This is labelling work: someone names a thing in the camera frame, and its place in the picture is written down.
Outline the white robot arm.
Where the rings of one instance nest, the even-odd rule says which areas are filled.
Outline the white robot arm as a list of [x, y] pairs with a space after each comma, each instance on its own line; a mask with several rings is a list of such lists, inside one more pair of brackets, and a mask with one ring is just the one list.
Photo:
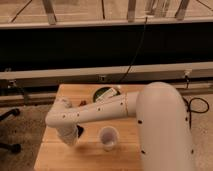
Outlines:
[[165, 82], [79, 107], [57, 98], [45, 122], [76, 138], [80, 123], [126, 117], [136, 119], [143, 171], [196, 171], [190, 116], [181, 94]]

